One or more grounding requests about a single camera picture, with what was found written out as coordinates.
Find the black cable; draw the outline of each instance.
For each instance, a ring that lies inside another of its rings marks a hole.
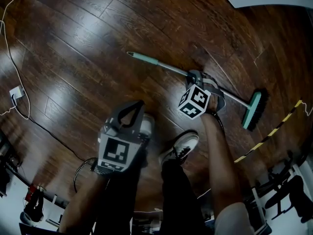
[[[23,113],[20,112],[20,110],[18,109],[18,106],[16,105],[16,102],[13,98],[14,94],[12,95],[12,102],[15,106],[15,109],[25,118],[27,118],[26,115],[24,115]],[[47,129],[45,129],[44,127],[42,127],[40,124],[38,124],[35,120],[32,119],[31,116],[29,116],[29,120],[32,121],[34,124],[38,125],[40,128],[42,128],[43,130],[47,131],[56,141],[58,141],[61,145],[63,145],[65,148],[67,148],[71,153],[73,153],[75,155],[76,158],[80,159],[81,161],[85,161],[84,159],[82,159],[81,157],[79,157],[71,148],[69,148],[65,143],[63,143],[61,140],[59,140],[55,135],[53,135],[50,131],[48,131]]]
[[[89,158],[87,159],[86,161],[84,161],[79,167],[78,169],[75,171],[75,175],[74,175],[74,178],[73,178],[73,186],[74,186],[74,190],[75,192],[77,192],[77,189],[76,189],[76,178],[78,176],[78,173],[80,172],[80,170],[82,168],[84,168],[84,166],[89,162],[89,161],[93,161],[93,160],[97,160],[98,158]]]

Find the yellow and black tape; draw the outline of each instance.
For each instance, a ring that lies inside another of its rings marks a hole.
[[[293,112],[295,111],[295,109],[302,103],[302,100],[300,99],[297,104],[293,107],[293,109],[289,112],[289,114],[283,119],[283,121],[281,121],[281,123],[274,129],[271,131],[270,134],[268,134],[261,142],[259,142],[256,146],[254,146],[251,150],[249,150],[246,154],[244,154],[243,156],[241,156],[240,158],[236,159],[234,161],[234,163],[238,163],[239,161],[241,161],[242,159],[244,159],[246,156],[248,156],[252,151],[256,150],[257,148],[259,148],[262,144],[264,144],[267,140],[270,139],[271,136],[274,135],[275,132],[277,132],[279,130],[280,127],[282,127],[282,125],[290,118],[290,116],[293,114]]]

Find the black pants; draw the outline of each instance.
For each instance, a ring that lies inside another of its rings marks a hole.
[[[130,234],[129,222],[134,213],[139,165],[129,168],[119,178],[111,179],[103,199],[95,235]],[[162,167],[163,178],[163,222],[160,233],[205,234],[200,206],[182,167],[174,160]]]
[[[24,212],[29,215],[33,222],[39,222],[43,216],[43,206],[44,193],[37,189],[31,196],[29,203],[25,206]]]

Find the power plug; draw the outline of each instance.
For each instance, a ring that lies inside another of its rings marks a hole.
[[[15,87],[14,89],[10,90],[10,95],[12,98],[12,95],[14,95],[14,100],[22,97],[25,95],[24,89],[21,85],[19,85],[18,87]]]

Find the wooden floor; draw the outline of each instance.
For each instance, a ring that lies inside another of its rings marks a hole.
[[[10,1],[0,0],[0,15]],[[309,107],[313,104],[313,29],[304,8],[234,9],[227,0],[16,0],[5,23],[31,116],[80,157],[97,155],[98,131],[115,106],[145,101],[156,129],[138,185],[137,210],[162,206],[157,156],[165,141],[183,130],[199,132],[198,148],[184,164],[197,195],[209,188],[208,155],[200,120],[190,121],[176,110],[185,90],[183,77],[133,59],[126,51],[186,71],[204,69],[244,100],[256,88],[266,88],[268,105],[253,132],[241,127],[245,109],[240,105],[226,99],[219,112],[234,159],[264,138],[301,97]],[[19,81],[3,36],[0,49],[4,112],[11,107],[8,91]],[[301,105],[271,140],[237,164],[242,182],[253,182],[286,157],[287,149],[297,152],[311,123]],[[44,185],[48,194],[71,199],[72,178],[81,161],[16,112],[1,117],[0,128],[24,161],[20,174]],[[86,168],[78,187],[87,175]]]

